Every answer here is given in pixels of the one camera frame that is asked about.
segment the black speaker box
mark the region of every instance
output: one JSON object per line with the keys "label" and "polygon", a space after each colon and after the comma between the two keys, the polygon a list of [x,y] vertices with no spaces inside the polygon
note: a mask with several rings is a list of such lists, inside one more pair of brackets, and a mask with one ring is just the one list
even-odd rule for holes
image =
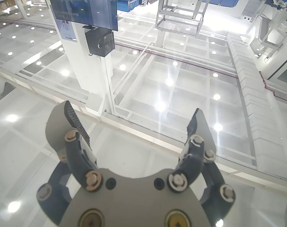
{"label": "black speaker box", "polygon": [[106,57],[115,49],[114,33],[111,29],[97,27],[87,31],[85,35],[91,54]]}

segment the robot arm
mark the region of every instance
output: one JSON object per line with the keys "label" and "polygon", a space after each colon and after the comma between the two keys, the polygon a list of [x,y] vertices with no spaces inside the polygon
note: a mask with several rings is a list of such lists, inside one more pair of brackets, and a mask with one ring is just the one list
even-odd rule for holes
{"label": "robot arm", "polygon": [[[37,192],[46,215],[65,227],[213,227],[235,202],[235,192],[214,163],[216,148],[207,122],[197,109],[175,170],[144,178],[126,178],[98,168],[90,139],[71,104],[57,105],[46,136],[60,162]],[[199,201],[189,186],[202,173],[206,181]],[[71,199],[66,187],[73,174],[81,188]]]}

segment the brass screw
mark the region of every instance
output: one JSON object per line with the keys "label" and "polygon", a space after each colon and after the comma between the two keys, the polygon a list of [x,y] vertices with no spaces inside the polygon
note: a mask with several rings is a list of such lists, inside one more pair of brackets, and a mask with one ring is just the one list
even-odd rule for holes
{"label": "brass screw", "polygon": [[67,132],[67,134],[65,135],[65,141],[72,142],[72,141],[76,140],[76,132],[77,132],[77,130],[71,130],[71,131]]}

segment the black screw hole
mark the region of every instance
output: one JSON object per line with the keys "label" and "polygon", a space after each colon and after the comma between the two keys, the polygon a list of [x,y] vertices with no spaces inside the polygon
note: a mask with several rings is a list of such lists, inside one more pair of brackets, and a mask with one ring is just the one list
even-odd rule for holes
{"label": "black screw hole", "polygon": [[108,190],[113,190],[116,186],[116,180],[114,178],[109,178],[107,181],[106,181],[106,188]]}
{"label": "black screw hole", "polygon": [[162,190],[164,188],[164,181],[160,178],[154,180],[154,186],[157,190]]}

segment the poster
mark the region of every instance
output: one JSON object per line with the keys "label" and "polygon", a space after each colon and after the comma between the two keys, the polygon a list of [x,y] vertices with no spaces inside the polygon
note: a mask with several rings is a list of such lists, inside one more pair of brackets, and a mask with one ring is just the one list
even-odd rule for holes
{"label": "poster", "polygon": [[68,40],[68,41],[77,42],[72,24],[69,21],[57,19],[55,17],[52,6],[50,6],[50,9],[51,9],[52,14],[54,16],[54,19],[56,21],[56,25],[58,27],[59,34],[60,34],[61,38]]}

